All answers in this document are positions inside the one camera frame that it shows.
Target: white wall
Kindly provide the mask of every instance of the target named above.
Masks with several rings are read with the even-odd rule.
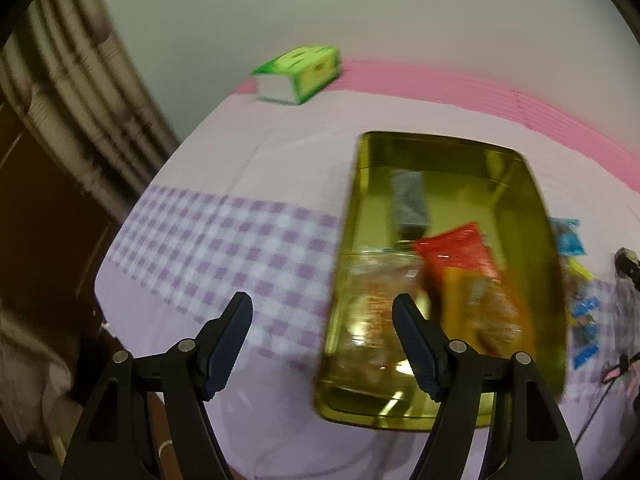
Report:
[[[185,138],[301,44],[455,68],[539,97],[640,155],[640,47],[609,0],[106,0]]]

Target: yellow tray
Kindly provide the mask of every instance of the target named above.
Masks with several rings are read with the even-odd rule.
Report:
[[[474,140],[367,132],[360,137],[334,275],[333,308],[314,392],[318,413],[344,424],[427,431],[438,411],[438,405],[418,389],[410,368],[402,364],[396,367],[398,372],[384,394],[345,386],[328,372],[340,351],[338,341],[351,306],[344,293],[348,254],[362,247],[392,248],[398,241],[392,225],[390,177],[397,168],[423,174],[429,236],[470,221],[478,223],[498,267],[508,273],[530,309],[534,358],[559,397],[566,352],[560,266],[545,207],[523,157]],[[426,297],[418,298],[418,307],[428,312],[425,302]],[[490,421],[492,397],[482,395],[478,426]]]

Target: metal pin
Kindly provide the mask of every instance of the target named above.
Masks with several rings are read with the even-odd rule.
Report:
[[[183,339],[178,343],[180,352],[190,352],[194,348],[196,348],[196,342],[193,339]]]
[[[456,354],[462,354],[462,352],[466,350],[466,345],[464,342],[460,341],[460,339],[454,339],[449,343],[449,348],[451,348]]]
[[[528,365],[531,362],[531,356],[526,352],[518,352],[516,354],[516,361],[521,365]]]
[[[113,362],[123,363],[127,360],[127,357],[129,357],[129,352],[127,352],[126,350],[119,350],[113,355]]]

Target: pink tablecloth border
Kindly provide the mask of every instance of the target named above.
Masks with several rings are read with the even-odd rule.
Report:
[[[450,104],[502,117],[588,156],[640,192],[638,158],[598,130],[539,99],[489,81],[423,65],[348,61],[342,68],[342,76],[327,90],[352,90]],[[234,93],[255,93],[254,82],[246,81]]]

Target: tablecloth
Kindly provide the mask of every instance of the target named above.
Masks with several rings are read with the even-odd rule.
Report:
[[[257,101],[250,86],[227,98],[145,191],[96,280],[110,330],[134,355],[195,335],[235,290],[252,296],[247,343],[207,405],[228,461],[250,479],[408,478],[426,439],[333,424],[312,408],[359,134],[466,137],[525,155],[549,213],[582,221],[583,261],[606,298],[605,335],[616,329],[612,252],[640,246],[640,164],[598,132],[468,76],[377,62],[344,68],[299,107]],[[561,409],[573,434],[614,357],[605,346],[582,370],[568,368]],[[578,448],[585,478],[599,477],[628,431],[622,391],[614,388]],[[476,431],[464,478],[477,477],[485,441],[486,430]]]

